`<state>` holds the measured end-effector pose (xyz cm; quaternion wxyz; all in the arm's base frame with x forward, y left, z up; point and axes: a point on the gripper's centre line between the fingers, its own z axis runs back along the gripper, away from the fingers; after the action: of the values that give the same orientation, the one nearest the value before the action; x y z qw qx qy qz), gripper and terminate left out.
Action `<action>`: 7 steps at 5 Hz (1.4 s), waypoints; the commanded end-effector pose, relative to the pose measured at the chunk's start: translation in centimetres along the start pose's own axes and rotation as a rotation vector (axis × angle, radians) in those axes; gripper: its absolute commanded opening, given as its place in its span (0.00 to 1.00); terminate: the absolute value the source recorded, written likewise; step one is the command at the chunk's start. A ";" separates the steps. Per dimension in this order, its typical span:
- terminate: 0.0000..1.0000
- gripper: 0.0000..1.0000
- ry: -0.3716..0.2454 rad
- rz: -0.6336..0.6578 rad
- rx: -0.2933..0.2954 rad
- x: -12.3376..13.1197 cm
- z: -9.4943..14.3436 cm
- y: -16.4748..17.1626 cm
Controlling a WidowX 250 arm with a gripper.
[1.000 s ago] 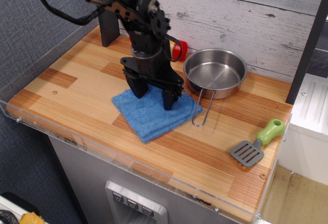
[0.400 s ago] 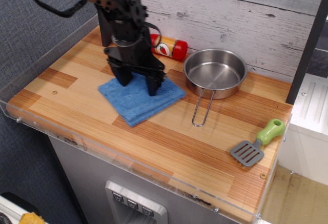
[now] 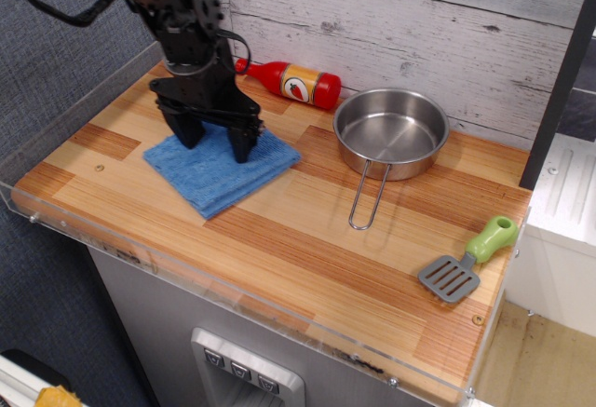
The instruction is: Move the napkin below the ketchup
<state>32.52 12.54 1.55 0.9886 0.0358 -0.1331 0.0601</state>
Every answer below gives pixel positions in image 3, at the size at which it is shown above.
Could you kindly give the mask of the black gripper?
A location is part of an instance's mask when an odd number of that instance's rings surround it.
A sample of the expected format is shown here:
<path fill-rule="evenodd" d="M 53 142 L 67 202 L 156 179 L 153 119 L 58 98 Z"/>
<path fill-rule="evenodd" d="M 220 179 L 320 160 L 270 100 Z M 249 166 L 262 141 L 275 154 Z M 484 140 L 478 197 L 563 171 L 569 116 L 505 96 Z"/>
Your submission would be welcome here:
<path fill-rule="evenodd" d="M 205 122 L 228 128 L 227 136 L 237 163 L 246 163 L 262 134 L 260 107 L 236 83 L 229 60 L 202 67 L 184 66 L 170 76 L 156 78 L 150 89 L 169 128 L 183 146 L 193 149 L 205 135 Z"/>

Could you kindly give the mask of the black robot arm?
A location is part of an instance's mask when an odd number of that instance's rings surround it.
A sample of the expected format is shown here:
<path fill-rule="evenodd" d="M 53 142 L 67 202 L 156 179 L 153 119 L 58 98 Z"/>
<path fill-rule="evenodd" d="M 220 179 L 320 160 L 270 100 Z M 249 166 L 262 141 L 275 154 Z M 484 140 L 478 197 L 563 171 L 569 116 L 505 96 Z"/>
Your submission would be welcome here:
<path fill-rule="evenodd" d="M 126 1 L 162 48 L 169 76 L 150 89 L 169 128 L 192 149 L 206 123 L 225 127 L 236 162 L 247 162 L 264 127 L 259 105 L 237 87 L 229 46 L 235 34 L 220 26 L 220 2 Z"/>

